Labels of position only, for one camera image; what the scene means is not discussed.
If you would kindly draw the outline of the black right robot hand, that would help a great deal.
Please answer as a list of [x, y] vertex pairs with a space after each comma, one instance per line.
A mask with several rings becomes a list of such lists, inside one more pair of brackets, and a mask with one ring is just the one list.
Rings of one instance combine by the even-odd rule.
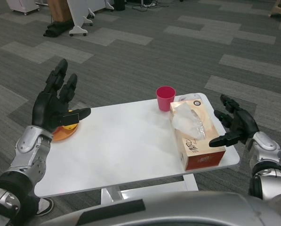
[[221, 124], [229, 131], [224, 135], [212, 139], [209, 147], [232, 146], [241, 142], [245, 144], [247, 139], [252, 138], [256, 132], [259, 132], [256, 121], [253, 116], [233, 99], [222, 94], [220, 100], [229, 114], [215, 110], [214, 115]]

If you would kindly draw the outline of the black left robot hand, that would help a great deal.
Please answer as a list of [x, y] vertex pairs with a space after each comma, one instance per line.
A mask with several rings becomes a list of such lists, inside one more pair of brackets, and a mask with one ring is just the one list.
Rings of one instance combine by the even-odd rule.
[[62, 59], [51, 71], [32, 110], [32, 125], [51, 133], [60, 126], [77, 124], [91, 114], [90, 108], [69, 111], [69, 102], [75, 96], [78, 77], [73, 73], [67, 83], [64, 83], [67, 68], [68, 62]]

